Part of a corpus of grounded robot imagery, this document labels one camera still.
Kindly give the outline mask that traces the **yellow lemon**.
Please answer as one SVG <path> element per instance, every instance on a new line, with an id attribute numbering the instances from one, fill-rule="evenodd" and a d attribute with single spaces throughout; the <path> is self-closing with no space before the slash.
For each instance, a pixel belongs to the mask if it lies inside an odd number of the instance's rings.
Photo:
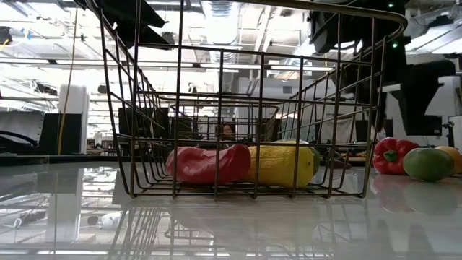
<path id="1" fill-rule="evenodd" d="M 259 186 L 292 188 L 295 177 L 296 146 L 261 145 L 249 147 L 251 166 L 243 181 L 254 183 L 258 176 Z M 315 160 L 309 147 L 299 147 L 296 187 L 307 186 L 315 174 Z"/>

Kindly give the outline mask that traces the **plain red pepper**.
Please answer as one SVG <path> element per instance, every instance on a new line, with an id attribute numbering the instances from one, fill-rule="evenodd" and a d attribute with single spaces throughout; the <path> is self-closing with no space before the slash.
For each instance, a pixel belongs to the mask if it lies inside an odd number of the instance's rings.
<path id="1" fill-rule="evenodd" d="M 217 183 L 224 185 L 233 181 L 241 181 L 251 167 L 251 156 L 247 146 L 235 144 L 227 149 L 217 151 L 197 147 L 179 147 L 177 154 L 177 181 L 213 185 L 215 173 L 219 165 Z"/>

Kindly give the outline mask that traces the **red bell pepper green stem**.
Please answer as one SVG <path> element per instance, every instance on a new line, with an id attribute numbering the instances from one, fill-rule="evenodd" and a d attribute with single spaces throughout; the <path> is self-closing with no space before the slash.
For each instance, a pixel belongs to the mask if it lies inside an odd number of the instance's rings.
<path id="1" fill-rule="evenodd" d="M 406 175 L 403 167 L 404 157 L 416 148 L 419 148 L 419 145 L 415 142 L 386 137 L 375 145 L 372 165 L 380 174 Z"/>

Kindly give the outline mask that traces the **black tripod stand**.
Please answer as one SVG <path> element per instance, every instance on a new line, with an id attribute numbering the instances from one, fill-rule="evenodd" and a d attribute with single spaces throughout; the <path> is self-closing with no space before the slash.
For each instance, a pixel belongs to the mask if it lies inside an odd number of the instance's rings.
<path id="1" fill-rule="evenodd" d="M 453 135 L 454 123 L 449 121 L 449 122 L 443 124 L 442 127 L 448 131 L 448 133 L 446 135 L 447 140 L 448 140 L 448 146 L 449 147 L 455 147 L 454 135 Z"/>

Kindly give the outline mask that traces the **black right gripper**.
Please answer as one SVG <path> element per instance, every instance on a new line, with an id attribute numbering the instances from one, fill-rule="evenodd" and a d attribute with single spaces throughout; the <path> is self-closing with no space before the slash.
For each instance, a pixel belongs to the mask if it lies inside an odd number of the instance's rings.
<path id="1" fill-rule="evenodd" d="M 383 94 L 379 93 L 383 56 L 375 52 L 374 79 L 371 82 L 371 67 L 348 65 L 341 73 L 341 89 L 350 86 L 345 93 L 353 94 L 360 104 L 372 103 L 372 124 L 383 124 Z M 423 63 L 409 63 L 405 55 L 387 56 L 383 69 L 385 85 L 403 84 L 391 94 L 398 101 L 404 131 L 407 136 L 441 136 L 442 116 L 427 115 L 426 111 L 441 84 L 430 86 L 405 85 L 421 79 L 438 79 L 454 76 L 456 65 L 447 59 Z"/>

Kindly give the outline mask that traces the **white hanging cloth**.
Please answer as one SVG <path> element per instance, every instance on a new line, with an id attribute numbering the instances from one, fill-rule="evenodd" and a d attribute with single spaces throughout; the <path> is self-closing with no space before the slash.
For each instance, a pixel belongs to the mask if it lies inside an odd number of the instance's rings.
<path id="1" fill-rule="evenodd" d="M 332 140 L 334 136 L 334 129 L 336 130 L 336 143 L 344 144 L 349 143 L 350 140 L 355 139 L 354 122 L 351 118 L 339 119 L 336 126 L 333 121 L 323 123 L 321 136 L 323 139 Z"/>

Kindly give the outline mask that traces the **ribbed silver ceiling duct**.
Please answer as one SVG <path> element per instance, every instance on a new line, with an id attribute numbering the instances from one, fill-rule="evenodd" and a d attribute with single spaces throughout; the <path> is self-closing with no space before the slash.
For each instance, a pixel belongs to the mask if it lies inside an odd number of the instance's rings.
<path id="1" fill-rule="evenodd" d="M 240 3 L 233 1 L 202 1 L 206 17 L 206 40 L 216 48 L 237 45 Z"/>

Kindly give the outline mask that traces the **person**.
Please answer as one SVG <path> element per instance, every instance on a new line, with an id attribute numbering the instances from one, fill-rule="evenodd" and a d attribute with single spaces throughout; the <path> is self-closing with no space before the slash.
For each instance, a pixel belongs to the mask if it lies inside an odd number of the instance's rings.
<path id="1" fill-rule="evenodd" d="M 204 137 L 202 142 L 198 143 L 196 147 L 206 150 L 219 147 L 223 150 L 229 147 L 227 142 L 233 142 L 235 140 L 235 126 L 231 123 L 221 123 L 220 126 L 215 127 L 213 136 Z"/>

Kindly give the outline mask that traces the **white board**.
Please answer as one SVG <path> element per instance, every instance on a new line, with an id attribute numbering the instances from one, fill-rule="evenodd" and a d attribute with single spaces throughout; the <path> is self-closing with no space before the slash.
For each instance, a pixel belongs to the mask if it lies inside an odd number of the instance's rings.
<path id="1" fill-rule="evenodd" d="M 453 146 L 462 151 L 462 115 L 449 116 L 448 122 L 452 124 Z"/>

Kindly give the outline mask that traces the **bronze wire basket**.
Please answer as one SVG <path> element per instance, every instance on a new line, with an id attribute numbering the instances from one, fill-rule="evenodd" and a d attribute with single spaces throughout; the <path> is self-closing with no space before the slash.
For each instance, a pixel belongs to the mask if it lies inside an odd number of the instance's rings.
<path id="1" fill-rule="evenodd" d="M 394 40 L 398 33 L 406 27 L 406 19 L 393 12 L 380 11 L 377 9 L 365 9 L 358 6 L 323 4 L 299 0 L 278 1 L 278 7 L 306 9 L 309 11 L 328 12 L 342 15 L 351 15 L 370 18 L 371 20 L 387 20 L 397 24 L 396 31 L 388 35 L 389 40 Z M 298 91 L 293 96 L 282 99 L 265 97 L 264 95 L 252 96 L 226 92 L 219 88 L 211 94 L 205 92 L 189 93 L 175 90 L 173 92 L 156 91 L 149 79 L 144 75 L 139 63 L 139 49 L 144 46 L 139 41 L 140 19 L 135 21 L 134 46 L 127 48 L 118 37 L 117 23 L 99 19 L 102 36 L 110 36 L 115 41 L 115 50 L 103 50 L 104 67 L 116 66 L 120 77 L 127 77 L 128 84 L 121 86 L 119 92 L 108 92 L 109 100 L 121 102 L 120 115 L 110 117 L 112 125 L 117 128 L 121 124 L 127 126 L 127 131 L 113 130 L 113 144 L 118 158 L 119 171 L 115 179 L 115 187 L 126 195 L 135 199 L 148 196 L 321 196 L 331 198 L 343 196 L 344 191 L 340 186 L 333 184 L 334 159 L 323 161 L 325 169 L 323 180 L 314 183 L 313 178 L 307 186 L 298 188 L 297 183 L 297 159 L 299 147 L 324 148 L 330 155 L 338 149 L 347 150 L 357 148 L 357 143 L 336 143 L 332 139 L 328 143 L 309 143 L 301 139 L 303 124 L 301 116 L 305 109 L 317 113 L 324 111 L 327 106 L 334 110 L 343 105 L 341 93 L 341 73 L 348 65 L 360 65 L 374 67 L 372 61 L 363 61 L 360 55 L 352 60 L 344 60 L 341 57 L 334 59 L 334 67 L 331 75 L 335 76 L 336 84 L 332 93 L 323 97 L 307 99 L 305 94 L 308 90 L 315 90 L 316 83 L 305 84 L 298 82 Z M 177 154 L 179 147 L 196 147 L 202 142 L 197 132 L 199 117 L 191 117 L 191 129 L 184 134 L 180 126 L 185 121 L 183 109 L 192 107 L 194 112 L 202 108 L 215 108 L 216 116 L 207 119 L 210 126 L 220 126 L 225 123 L 224 116 L 220 113 L 224 108 L 247 108 L 250 115 L 245 119 L 248 130 L 244 134 L 235 134 L 236 140 L 227 142 L 229 147 L 235 144 L 249 147 L 257 147 L 257 157 L 261 145 L 271 146 L 296 146 L 295 177 L 292 188 L 281 186 L 259 186 L 258 176 L 254 183 L 247 181 L 233 181 L 219 185 L 219 165 L 215 173 L 213 185 L 188 184 L 177 181 Z"/>

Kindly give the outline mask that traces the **yellow orange mango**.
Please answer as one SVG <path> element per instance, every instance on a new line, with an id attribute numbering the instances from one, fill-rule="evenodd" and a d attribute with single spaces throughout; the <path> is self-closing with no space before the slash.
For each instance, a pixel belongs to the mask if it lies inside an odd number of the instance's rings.
<path id="1" fill-rule="evenodd" d="M 449 146 L 439 146 L 437 149 L 448 153 L 454 159 L 453 175 L 462 174 L 462 155 L 460 152 L 456 148 Z"/>

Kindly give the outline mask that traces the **green lime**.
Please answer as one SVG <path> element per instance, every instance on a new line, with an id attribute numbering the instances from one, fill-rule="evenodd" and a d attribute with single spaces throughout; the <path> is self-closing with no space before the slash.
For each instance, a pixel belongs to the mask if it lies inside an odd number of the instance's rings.
<path id="1" fill-rule="evenodd" d="M 403 159 L 406 174 L 428 182 L 440 181 L 453 174 L 455 161 L 451 155 L 435 148 L 416 148 Z"/>

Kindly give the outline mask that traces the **white pillar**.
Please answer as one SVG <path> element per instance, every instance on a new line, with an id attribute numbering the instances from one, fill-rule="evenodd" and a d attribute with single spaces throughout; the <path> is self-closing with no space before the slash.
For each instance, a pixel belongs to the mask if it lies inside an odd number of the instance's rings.
<path id="1" fill-rule="evenodd" d="M 87 123 L 90 97 L 83 85 L 61 85 L 58 113 L 64 116 L 61 135 L 61 154 L 85 154 L 87 149 Z"/>

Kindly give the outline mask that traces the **black partition panel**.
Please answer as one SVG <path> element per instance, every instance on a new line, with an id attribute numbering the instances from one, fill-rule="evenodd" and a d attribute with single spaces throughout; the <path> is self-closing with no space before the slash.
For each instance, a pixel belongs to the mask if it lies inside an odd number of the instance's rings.
<path id="1" fill-rule="evenodd" d="M 58 138 L 62 115 L 60 113 L 45 114 L 43 130 L 40 136 L 38 154 L 57 155 Z M 61 155 L 80 153 L 82 133 L 82 115 L 67 113 L 61 138 Z"/>

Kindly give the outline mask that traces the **grey perforated sheet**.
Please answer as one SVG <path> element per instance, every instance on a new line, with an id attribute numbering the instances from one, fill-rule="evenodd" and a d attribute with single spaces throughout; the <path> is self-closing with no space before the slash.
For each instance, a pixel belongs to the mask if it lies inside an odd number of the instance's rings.
<path id="1" fill-rule="evenodd" d="M 44 119 L 40 111 L 0 111 L 0 137 L 37 147 Z"/>

